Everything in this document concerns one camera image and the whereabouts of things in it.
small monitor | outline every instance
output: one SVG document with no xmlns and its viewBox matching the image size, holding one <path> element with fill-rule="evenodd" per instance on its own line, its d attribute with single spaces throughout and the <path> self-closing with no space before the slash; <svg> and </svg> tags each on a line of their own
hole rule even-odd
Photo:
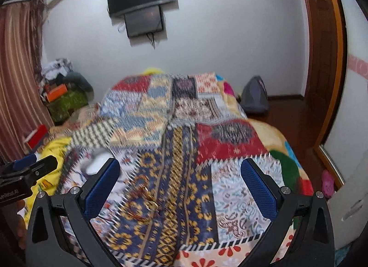
<svg viewBox="0 0 368 267">
<path fill-rule="evenodd" d="M 163 30 L 161 8 L 147 7 L 125 14 L 125 26 L 128 38 Z"/>
</svg>

curtain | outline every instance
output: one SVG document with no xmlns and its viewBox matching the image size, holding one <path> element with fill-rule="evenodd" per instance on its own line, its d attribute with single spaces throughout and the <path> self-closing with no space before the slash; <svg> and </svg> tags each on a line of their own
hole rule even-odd
<svg viewBox="0 0 368 267">
<path fill-rule="evenodd" d="M 42 12 L 35 2 L 0 7 L 0 156 L 7 161 L 24 156 L 23 141 L 39 125 L 53 125 L 36 84 Z"/>
</svg>

red patterned patch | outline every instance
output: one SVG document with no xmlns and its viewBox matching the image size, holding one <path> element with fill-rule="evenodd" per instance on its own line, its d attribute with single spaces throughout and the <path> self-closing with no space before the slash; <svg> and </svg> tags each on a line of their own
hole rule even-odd
<svg viewBox="0 0 368 267">
<path fill-rule="evenodd" d="M 254 128 L 245 120 L 231 120 L 207 126 L 197 124 L 199 149 L 197 164 L 267 153 Z"/>
<path fill-rule="evenodd" d="M 118 82 L 112 89 L 118 91 L 147 92 L 150 80 L 150 75 L 130 76 Z"/>
<path fill-rule="evenodd" d="M 187 258 L 187 257 L 189 257 L 189 253 L 188 252 L 185 252 L 185 251 L 182 251 L 182 253 L 183 253 L 183 257 L 184 258 Z M 178 252 L 178 254 L 176 255 L 176 260 L 179 260 L 180 259 L 180 252 Z"/>
<path fill-rule="evenodd" d="M 215 264 L 214 260 L 206 261 L 205 258 L 200 258 L 199 259 L 199 264 L 197 262 L 192 262 L 193 267 L 211 267 L 214 264 Z"/>
<path fill-rule="evenodd" d="M 223 256 L 223 255 L 226 253 L 226 249 L 227 249 L 227 256 L 228 256 L 228 257 L 232 257 L 232 256 L 233 256 L 233 254 L 234 254 L 234 252 L 233 252 L 233 250 L 231 249 L 231 247 L 220 249 L 220 251 L 218 252 L 218 254 L 219 254 L 219 255 L 221 255 L 221 256 Z M 242 249 L 242 248 L 241 248 L 240 246 L 235 245 L 235 246 L 233 246 L 233 249 L 234 249 L 236 252 L 239 252 L 239 251 L 241 251 L 241 249 Z"/>
</svg>

pink object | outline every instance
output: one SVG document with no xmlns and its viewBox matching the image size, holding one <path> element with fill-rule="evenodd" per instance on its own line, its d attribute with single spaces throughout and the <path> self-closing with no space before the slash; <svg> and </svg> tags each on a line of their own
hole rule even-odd
<svg viewBox="0 0 368 267">
<path fill-rule="evenodd" d="M 326 198 L 331 198 L 335 193 L 334 178 L 326 169 L 322 173 L 322 192 Z"/>
<path fill-rule="evenodd" d="M 234 91 L 231 85 L 227 83 L 226 81 L 224 82 L 224 93 L 235 97 L 235 94 L 234 94 Z"/>
</svg>

metal screw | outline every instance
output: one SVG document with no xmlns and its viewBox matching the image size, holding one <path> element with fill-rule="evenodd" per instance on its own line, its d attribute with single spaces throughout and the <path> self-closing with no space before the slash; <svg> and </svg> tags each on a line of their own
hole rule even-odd
<svg viewBox="0 0 368 267">
<path fill-rule="evenodd" d="M 317 196 L 318 198 L 323 198 L 323 193 L 322 193 L 322 192 L 320 192 L 320 191 L 317 191 L 317 192 L 316 192 L 316 196 Z"/>
<path fill-rule="evenodd" d="M 45 196 L 46 192 L 44 192 L 43 190 L 40 191 L 38 194 L 37 194 L 37 197 L 38 198 L 43 198 Z"/>
<path fill-rule="evenodd" d="M 70 193 L 76 195 L 79 192 L 80 188 L 78 186 L 74 186 L 70 189 Z"/>
<path fill-rule="evenodd" d="M 281 187 L 281 192 L 284 194 L 284 195 L 289 195 L 291 193 L 291 189 L 287 186 L 282 186 Z"/>
</svg>

